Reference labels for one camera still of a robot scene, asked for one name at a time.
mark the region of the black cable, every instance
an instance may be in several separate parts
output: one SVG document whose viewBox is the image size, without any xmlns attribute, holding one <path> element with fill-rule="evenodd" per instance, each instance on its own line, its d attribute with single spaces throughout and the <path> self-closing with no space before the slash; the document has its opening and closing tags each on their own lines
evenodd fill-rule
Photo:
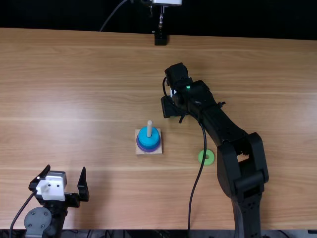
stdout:
<svg viewBox="0 0 317 238">
<path fill-rule="evenodd" d="M 86 238 L 88 238 L 88 237 L 89 237 L 90 232 L 91 232 L 91 230 L 89 230 L 89 231 L 88 231 L 88 234 L 87 234 Z"/>
<path fill-rule="evenodd" d="M 165 77 L 163 79 L 163 84 L 162 84 L 162 87 L 163 87 L 163 93 L 165 95 L 165 97 L 167 98 L 167 100 L 169 101 L 170 104 L 172 104 L 174 107 L 176 107 L 177 109 L 181 110 L 181 111 L 184 111 L 182 109 L 180 109 L 179 107 L 177 107 L 174 102 L 172 101 L 172 99 L 167 95 L 166 93 L 166 90 L 165 90 L 165 81 L 167 80 L 167 78 Z M 191 115 L 193 118 L 195 118 L 197 121 L 197 117 L 190 113 L 190 112 L 185 112 L 184 111 L 184 115 L 188 113 L 189 115 Z M 195 183 L 194 183 L 194 186 L 193 186 L 193 189 L 192 189 L 192 192 L 190 194 L 190 199 L 189 199 L 189 206 L 188 206 L 188 227 L 187 227 L 187 230 L 188 232 L 190 231 L 190 215 L 191 215 L 191 207 L 192 207 L 192 200 L 193 200 L 193 196 L 194 196 L 194 192 L 195 192 L 195 188 L 197 186 L 197 183 L 198 183 L 198 180 L 200 178 L 200 175 L 203 171 L 203 167 L 204 167 L 204 163 L 205 163 L 205 159 L 206 159 L 206 151 L 207 151 L 207 138 L 206 138 L 206 131 L 205 131 L 205 128 L 203 126 L 203 124 L 201 122 L 199 122 L 199 125 L 200 127 L 202 128 L 202 131 L 203 131 L 203 136 L 204 136 L 204 153 L 203 153 L 203 159 L 202 159 L 202 164 L 200 165 L 200 168 L 199 168 L 199 171 L 198 171 L 198 174 L 197 174 L 197 177 L 196 177 L 196 180 L 195 180 Z"/>
<path fill-rule="evenodd" d="M 32 199 L 32 197 L 35 195 L 36 190 L 34 190 L 31 195 L 28 197 L 28 199 L 26 199 L 25 203 L 22 205 L 22 207 L 20 208 L 20 210 L 18 211 L 18 213 L 15 215 L 11 226 L 10 226 L 10 231 L 9 231 L 9 238 L 12 238 L 12 231 L 13 231 L 13 226 L 14 223 L 16 222 L 16 220 L 18 219 L 18 217 L 20 216 L 21 212 L 23 211 L 23 209 L 26 207 L 26 205 L 28 205 L 29 201 Z"/>
<path fill-rule="evenodd" d="M 204 136 L 204 153 L 203 153 L 202 164 L 200 165 L 200 168 L 199 168 L 199 171 L 198 171 L 198 174 L 197 174 L 197 177 L 196 177 L 196 180 L 195 180 L 193 189 L 192 189 L 192 193 L 190 194 L 189 206 L 188 206 L 188 227 L 187 227 L 187 231 L 188 231 L 188 232 L 190 231 L 190 213 L 191 213 L 191 207 L 192 207 L 192 200 L 193 200 L 193 196 L 194 196 L 194 192 L 195 192 L 196 185 L 197 185 L 198 180 L 199 180 L 199 178 L 200 178 L 200 175 L 201 175 L 201 173 L 202 173 L 202 171 L 203 171 L 203 167 L 204 167 L 204 163 L 205 163 L 205 158 L 206 158 L 206 151 L 207 151 L 206 131 L 205 131 L 204 126 L 203 126 L 201 123 L 199 123 L 199 125 L 200 125 L 200 127 L 202 128 L 202 130 L 203 130 L 203 136 Z"/>
<path fill-rule="evenodd" d="M 281 232 L 282 234 L 284 234 L 287 238 L 290 238 L 288 234 L 286 234 L 284 231 L 282 230 L 278 230 L 279 232 Z"/>
<path fill-rule="evenodd" d="M 107 22 L 110 20 L 110 18 L 115 14 L 115 12 L 128 0 L 123 0 L 119 5 L 112 11 L 112 13 L 109 15 L 109 17 L 105 20 L 103 26 L 100 28 L 99 31 L 103 31 L 104 27 L 106 26 Z"/>
</svg>

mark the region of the purple ring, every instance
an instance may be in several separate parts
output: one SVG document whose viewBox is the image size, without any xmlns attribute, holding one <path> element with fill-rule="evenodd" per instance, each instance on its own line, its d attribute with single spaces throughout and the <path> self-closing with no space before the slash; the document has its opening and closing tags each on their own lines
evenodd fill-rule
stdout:
<svg viewBox="0 0 317 238">
<path fill-rule="evenodd" d="M 159 148 L 159 146 L 160 146 L 160 138 L 159 138 L 159 144 L 156 146 L 156 147 L 154 147 L 154 148 L 152 148 L 152 149 L 146 149 L 146 148 L 144 148 L 142 145 L 141 145 L 141 143 L 140 143 L 140 141 L 139 141 L 139 135 L 137 136 L 137 145 L 138 145 L 138 147 L 142 150 L 142 151 L 144 151 L 144 152 L 153 152 L 153 151 L 155 151 L 155 150 L 157 150 L 158 148 Z"/>
</svg>

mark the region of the wooden table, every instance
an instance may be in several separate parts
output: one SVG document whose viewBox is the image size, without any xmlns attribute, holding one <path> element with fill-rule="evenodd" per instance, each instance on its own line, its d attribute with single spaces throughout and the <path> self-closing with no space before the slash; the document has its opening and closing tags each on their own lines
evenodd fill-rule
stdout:
<svg viewBox="0 0 317 238">
<path fill-rule="evenodd" d="M 317 42 L 171 36 L 157 47 L 152 35 L 26 29 L 0 29 L 0 228 L 50 164 L 71 192 L 87 168 L 90 201 L 68 209 L 65 229 L 185 229 L 203 136 L 193 118 L 163 118 L 164 70 L 178 62 L 262 137 L 262 228 L 316 228 Z M 135 129 L 149 119 L 163 154 L 136 156 Z M 192 228 L 234 228 L 216 164 L 198 183 Z"/>
</svg>

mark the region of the black background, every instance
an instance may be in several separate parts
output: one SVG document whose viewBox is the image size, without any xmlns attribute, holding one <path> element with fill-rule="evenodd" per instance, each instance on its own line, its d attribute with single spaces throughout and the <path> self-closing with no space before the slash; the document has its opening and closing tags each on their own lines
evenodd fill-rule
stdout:
<svg viewBox="0 0 317 238">
<path fill-rule="evenodd" d="M 1 0 L 0 27 L 98 31 L 120 0 Z M 128 0 L 104 31 L 151 33 L 158 9 L 149 18 L 140 0 Z M 165 11 L 168 34 L 317 39 L 317 1 L 183 0 Z"/>
</svg>

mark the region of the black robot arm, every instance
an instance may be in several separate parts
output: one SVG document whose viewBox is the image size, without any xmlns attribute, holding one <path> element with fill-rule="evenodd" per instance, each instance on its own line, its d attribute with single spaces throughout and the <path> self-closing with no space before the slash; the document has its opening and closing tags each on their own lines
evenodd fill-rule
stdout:
<svg viewBox="0 0 317 238">
<path fill-rule="evenodd" d="M 193 116 L 201 123 L 217 146 L 217 178 L 223 192 L 231 198 L 235 220 L 235 238 L 260 238 L 260 200 L 268 181 L 263 143 L 254 132 L 246 133 L 221 109 L 208 86 L 193 82 L 183 63 L 166 71 L 172 97 L 161 99 L 163 115 Z M 238 162 L 240 154 L 249 158 Z"/>
<path fill-rule="evenodd" d="M 79 193 L 67 193 L 66 173 L 51 171 L 49 165 L 36 176 L 29 190 L 43 207 L 27 213 L 24 219 L 26 238 L 59 238 L 63 229 L 68 207 L 79 207 L 80 202 L 88 202 L 89 192 L 86 182 L 86 168 L 83 167 L 77 187 Z"/>
</svg>

